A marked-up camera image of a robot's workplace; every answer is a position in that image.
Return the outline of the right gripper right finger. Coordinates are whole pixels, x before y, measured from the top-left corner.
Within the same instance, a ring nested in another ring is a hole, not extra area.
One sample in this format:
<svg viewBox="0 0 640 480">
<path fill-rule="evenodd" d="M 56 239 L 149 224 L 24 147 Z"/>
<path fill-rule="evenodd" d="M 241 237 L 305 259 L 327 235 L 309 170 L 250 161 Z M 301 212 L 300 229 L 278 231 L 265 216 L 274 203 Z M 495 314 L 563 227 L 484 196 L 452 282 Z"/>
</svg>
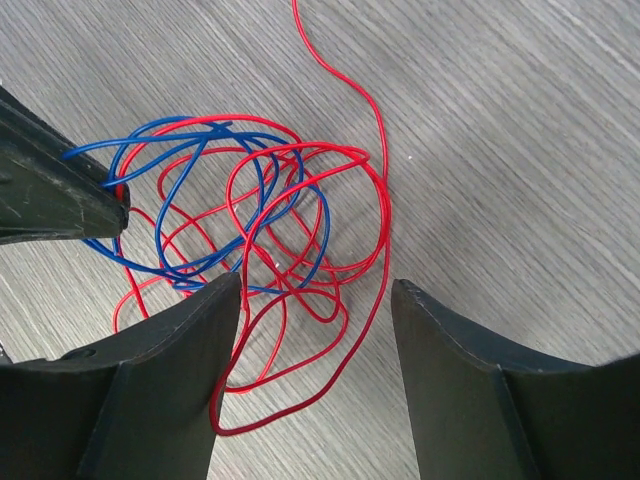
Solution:
<svg viewBox="0 0 640 480">
<path fill-rule="evenodd" d="M 394 282 L 392 320 L 424 479 L 635 479 L 639 358 L 525 347 Z"/>
</svg>

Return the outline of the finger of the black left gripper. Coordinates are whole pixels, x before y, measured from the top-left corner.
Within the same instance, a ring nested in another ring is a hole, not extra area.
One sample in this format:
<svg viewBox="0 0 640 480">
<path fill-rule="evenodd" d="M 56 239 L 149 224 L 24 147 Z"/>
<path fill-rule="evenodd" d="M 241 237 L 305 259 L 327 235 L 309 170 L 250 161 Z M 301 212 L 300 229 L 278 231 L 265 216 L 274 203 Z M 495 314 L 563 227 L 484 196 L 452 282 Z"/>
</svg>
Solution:
<svg viewBox="0 0 640 480">
<path fill-rule="evenodd" d="M 107 169 L 6 89 L 1 90 L 1 243 L 119 236 L 129 191 L 103 187 Z"/>
</svg>

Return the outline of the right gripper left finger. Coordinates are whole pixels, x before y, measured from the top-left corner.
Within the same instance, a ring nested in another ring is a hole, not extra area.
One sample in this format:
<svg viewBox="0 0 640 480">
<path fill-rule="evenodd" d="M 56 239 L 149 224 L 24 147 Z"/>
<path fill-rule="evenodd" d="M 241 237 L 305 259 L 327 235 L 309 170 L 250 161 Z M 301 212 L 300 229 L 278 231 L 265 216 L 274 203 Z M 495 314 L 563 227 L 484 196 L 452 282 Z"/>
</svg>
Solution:
<svg viewBox="0 0 640 480">
<path fill-rule="evenodd" d="M 240 278 L 58 360 L 1 369 L 5 479 L 203 479 L 214 387 L 236 335 Z"/>
</svg>

